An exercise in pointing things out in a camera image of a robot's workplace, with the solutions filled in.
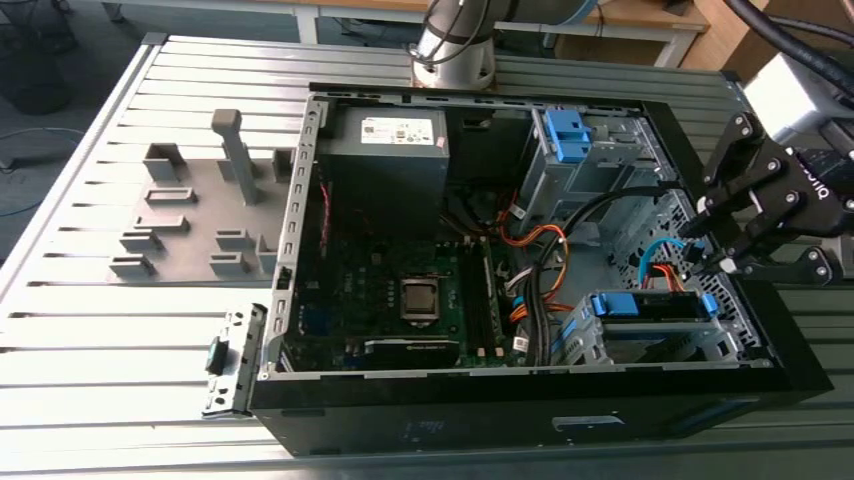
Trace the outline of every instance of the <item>slotted metal table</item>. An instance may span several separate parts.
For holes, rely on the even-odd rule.
[[[409,85],[409,59],[386,49],[147,37],[0,271],[2,471],[181,470],[206,479],[340,478],[330,468],[349,478],[492,480],[851,474],[854,295],[843,288],[781,290],[836,390],[685,440],[296,459],[254,419],[202,421],[210,339],[226,310],[265,303],[267,289],[111,286],[107,263],[123,252],[118,235],[149,181],[149,144],[225,158],[211,112],[237,108],[251,154],[269,158],[297,142],[310,81]],[[665,101],[702,157],[744,108],[739,88],[709,72],[506,57],[498,82],[509,93]]]

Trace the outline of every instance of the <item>power supply label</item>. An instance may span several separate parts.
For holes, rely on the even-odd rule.
[[[368,117],[362,120],[362,143],[384,145],[434,145],[429,118]]]

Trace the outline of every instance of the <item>gray plastic peg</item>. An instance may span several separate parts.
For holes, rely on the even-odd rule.
[[[223,137],[223,150],[231,162],[235,179],[241,185],[243,203],[255,205],[258,203],[258,189],[253,178],[253,160],[250,150],[241,140],[241,111],[234,109],[219,109],[214,111],[211,128]]]

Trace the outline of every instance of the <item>motherboard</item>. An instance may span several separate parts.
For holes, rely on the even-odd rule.
[[[284,352],[301,371],[505,364],[486,240],[330,242]]]

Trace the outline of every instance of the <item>desk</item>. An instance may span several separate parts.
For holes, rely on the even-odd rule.
[[[320,17],[421,23],[430,5],[429,0],[125,0],[122,3],[294,15],[305,44],[318,43]],[[497,28],[546,34],[601,34],[610,38],[664,42],[666,46],[656,66],[676,68],[709,23],[694,7],[682,17],[662,11],[661,7],[662,0],[616,0],[608,3],[602,7],[605,26],[601,32],[597,10],[577,25],[498,22]]]
[[[500,57],[497,76],[509,94],[668,102],[704,158],[744,108],[717,72]],[[406,86],[409,59],[392,49],[178,36],[141,48],[0,269],[5,473],[138,472],[142,479],[159,472],[191,480],[851,475],[854,296],[845,287],[780,291],[837,390],[682,440],[296,459],[255,419],[202,420],[203,366],[222,316],[238,303],[267,302],[269,288],[110,285],[110,255],[125,251],[118,237],[150,182],[149,143],[174,141],[185,158],[222,160],[211,112],[238,108],[250,152],[269,160],[271,148],[298,141],[309,82]],[[360,472],[366,466],[378,470]]]

